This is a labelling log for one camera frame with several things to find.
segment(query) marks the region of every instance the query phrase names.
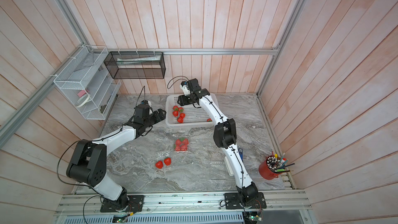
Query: black wire mesh basket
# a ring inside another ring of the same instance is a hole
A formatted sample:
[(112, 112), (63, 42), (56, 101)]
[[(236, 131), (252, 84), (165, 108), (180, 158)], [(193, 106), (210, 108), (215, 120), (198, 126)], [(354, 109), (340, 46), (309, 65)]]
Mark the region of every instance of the black wire mesh basket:
[(162, 52), (112, 51), (105, 66), (114, 79), (164, 79)]

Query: marble tabletop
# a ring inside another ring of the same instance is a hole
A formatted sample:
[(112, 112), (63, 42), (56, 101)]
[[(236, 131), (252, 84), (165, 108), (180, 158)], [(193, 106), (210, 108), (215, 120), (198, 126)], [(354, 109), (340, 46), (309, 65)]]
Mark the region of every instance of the marble tabletop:
[[(271, 142), (264, 127), (256, 95), (216, 95), (219, 108), (236, 121), (237, 145), (243, 149), (243, 163), (259, 190), (284, 189), (281, 177), (263, 179), (258, 166), (271, 154)], [(147, 95), (152, 108), (165, 109), (167, 95)], [(116, 99), (102, 135), (106, 135), (133, 115), (137, 96)], [(128, 192), (227, 191), (236, 190), (235, 179), (228, 174), (224, 154), (213, 140), (214, 127), (173, 129), (165, 121), (153, 126), (147, 136), (117, 148), (107, 157), (107, 173)], [(189, 149), (175, 152), (177, 138), (188, 138)], [(157, 169), (154, 165), (166, 157), (172, 165)], [(91, 192), (79, 187), (77, 193)]]

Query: blue tag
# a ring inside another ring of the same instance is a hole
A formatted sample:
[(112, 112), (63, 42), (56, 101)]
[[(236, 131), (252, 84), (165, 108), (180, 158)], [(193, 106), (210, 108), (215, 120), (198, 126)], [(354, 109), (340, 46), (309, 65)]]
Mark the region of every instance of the blue tag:
[(242, 148), (238, 148), (238, 152), (239, 152), (240, 158), (243, 161), (243, 150), (242, 150)]

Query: pen holder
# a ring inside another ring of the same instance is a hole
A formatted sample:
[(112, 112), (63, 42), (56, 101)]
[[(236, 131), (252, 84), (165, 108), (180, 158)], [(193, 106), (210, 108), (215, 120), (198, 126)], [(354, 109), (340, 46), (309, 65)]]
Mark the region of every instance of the pen holder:
[(258, 167), (258, 172), (260, 173), (260, 175), (266, 179), (266, 180), (272, 180), (274, 178), (278, 178), (279, 174), (276, 174), (274, 172), (272, 172), (268, 166), (267, 166), (267, 159), (269, 157), (266, 158), (266, 160), (260, 164), (260, 166)]

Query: white plastic basket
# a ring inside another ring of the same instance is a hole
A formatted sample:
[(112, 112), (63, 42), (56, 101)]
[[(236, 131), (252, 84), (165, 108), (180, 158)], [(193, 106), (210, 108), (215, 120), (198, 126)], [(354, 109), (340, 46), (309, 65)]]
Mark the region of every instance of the white plastic basket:
[[(184, 113), (185, 113), (185, 118), (184, 118), (184, 123), (179, 123), (177, 122), (177, 117), (174, 117), (173, 115), (173, 106), (178, 106), (181, 107), (179, 104), (177, 104), (178, 96), (181, 94), (174, 94), (174, 95), (169, 95), (166, 100), (166, 125), (170, 127), (212, 127), (214, 126), (213, 122), (207, 122), (207, 119), (210, 118), (210, 116), (207, 114), (207, 112), (203, 108), (195, 108), (199, 107), (195, 103), (195, 107), (191, 104), (188, 106), (183, 106), (184, 108)], [(214, 95), (214, 93), (210, 93), (210, 96), (212, 97), (214, 103), (218, 107), (218, 102), (217, 98)]]

